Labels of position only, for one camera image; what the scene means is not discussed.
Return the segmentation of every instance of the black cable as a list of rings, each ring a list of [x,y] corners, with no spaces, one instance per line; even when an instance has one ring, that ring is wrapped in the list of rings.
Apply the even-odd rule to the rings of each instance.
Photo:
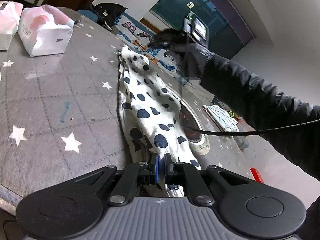
[[[7,240],[9,240],[9,239],[8,239],[7,233],[5,232],[4,226],[5,226],[6,223],[9,223],[9,222],[16,222],[16,223],[17,223],[17,221],[16,221],[16,220],[5,220],[5,221],[3,221],[3,223],[2,223],[2,229],[3,229],[4,236],[5,236],[5,238],[6,238]]]
[[[289,126],[284,126],[284,127],[279,127],[279,128],[272,128],[272,129],[265,129],[265,130],[257,130],[257,131],[249,131],[249,132],[213,132],[213,131],[204,131],[204,130],[199,130],[199,129],[194,129],[192,127],[184,126],[185,128],[191,129],[193,131],[202,133],[202,134],[207,134],[207,135],[216,135],[216,136],[249,136],[249,135],[260,135],[260,134],[266,134],[266,133],[274,133],[274,132],[279,132],[283,130],[293,130],[296,129],[297,127],[305,126],[305,125],[311,125],[314,123],[320,122],[320,119],[310,121],[310,122],[304,122],[304,123],[298,123],[298,124],[293,124]]]

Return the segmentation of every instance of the black puffer jacket sleeve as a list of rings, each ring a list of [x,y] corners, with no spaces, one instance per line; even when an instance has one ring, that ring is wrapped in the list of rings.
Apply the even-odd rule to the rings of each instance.
[[[218,55],[206,64],[200,84],[256,130],[320,119],[320,106],[285,95],[278,87]],[[320,123],[262,137],[290,162],[320,180]]]

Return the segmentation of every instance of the blue chair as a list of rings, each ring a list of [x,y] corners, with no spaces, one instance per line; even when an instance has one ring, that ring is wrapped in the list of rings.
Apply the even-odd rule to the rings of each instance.
[[[90,20],[94,21],[95,23],[98,21],[98,16],[89,10],[78,10],[78,13],[82,14],[83,16],[86,16]]]

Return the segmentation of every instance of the polka dot cloth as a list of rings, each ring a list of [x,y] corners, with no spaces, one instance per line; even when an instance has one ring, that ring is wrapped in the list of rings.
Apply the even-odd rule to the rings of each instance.
[[[124,45],[119,57],[119,117],[133,162],[148,161],[151,152],[163,163],[164,154],[170,153],[174,162],[180,160],[200,169],[180,126],[180,102],[145,56]],[[146,189],[157,197],[183,196],[182,187],[165,185],[163,174],[158,187],[149,185]]]

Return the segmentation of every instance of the metal screw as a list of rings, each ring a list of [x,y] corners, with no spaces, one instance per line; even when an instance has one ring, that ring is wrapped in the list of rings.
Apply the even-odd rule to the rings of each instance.
[[[198,196],[196,198],[196,200],[199,202],[199,203],[202,203],[202,204],[207,204],[207,203],[210,203],[212,201],[212,197],[209,197],[207,195],[201,195],[201,196]]]
[[[123,203],[125,201],[125,197],[124,196],[120,196],[120,195],[114,195],[110,198],[110,201],[113,203]]]

